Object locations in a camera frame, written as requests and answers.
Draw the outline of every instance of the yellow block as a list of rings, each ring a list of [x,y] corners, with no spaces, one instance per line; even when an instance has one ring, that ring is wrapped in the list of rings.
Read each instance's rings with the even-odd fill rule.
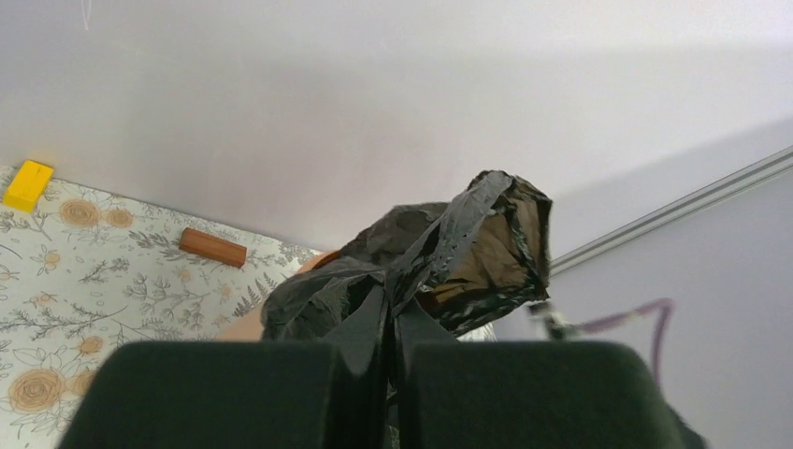
[[[38,162],[25,161],[6,190],[6,194],[3,195],[3,204],[10,208],[32,212],[36,208],[38,198],[47,188],[47,182],[50,182],[53,171],[52,168],[42,166]]]

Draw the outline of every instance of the floral tablecloth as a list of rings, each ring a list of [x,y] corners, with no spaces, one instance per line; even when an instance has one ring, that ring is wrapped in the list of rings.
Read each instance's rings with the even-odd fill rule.
[[[248,247],[245,266],[180,251],[185,227]],[[0,447],[54,447],[118,345],[210,339],[315,254],[58,180],[32,214],[0,206]]]

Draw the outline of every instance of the white wall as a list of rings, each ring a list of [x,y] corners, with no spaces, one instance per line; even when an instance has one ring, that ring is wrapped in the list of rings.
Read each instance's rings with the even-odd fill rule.
[[[503,168],[562,254],[793,143],[789,2],[558,3],[7,0],[0,164],[320,248]]]
[[[595,257],[551,280],[573,323],[677,300],[661,380],[668,401],[718,449],[793,441],[793,171]],[[649,360],[655,320],[602,335]],[[495,325],[533,339],[525,311]]]

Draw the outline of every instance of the brown block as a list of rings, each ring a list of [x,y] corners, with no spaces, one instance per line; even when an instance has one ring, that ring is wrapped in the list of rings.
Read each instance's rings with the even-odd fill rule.
[[[237,268],[245,264],[245,257],[248,254],[248,248],[242,245],[218,239],[189,227],[181,233],[179,249]]]

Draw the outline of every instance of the plastic bag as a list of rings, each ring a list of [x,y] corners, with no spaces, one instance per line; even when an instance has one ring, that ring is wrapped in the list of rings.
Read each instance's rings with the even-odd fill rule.
[[[528,181],[484,171],[450,203],[397,206],[339,259],[276,287],[262,309],[262,338],[319,339],[375,284],[395,313],[415,297],[456,336],[544,302],[551,204]]]

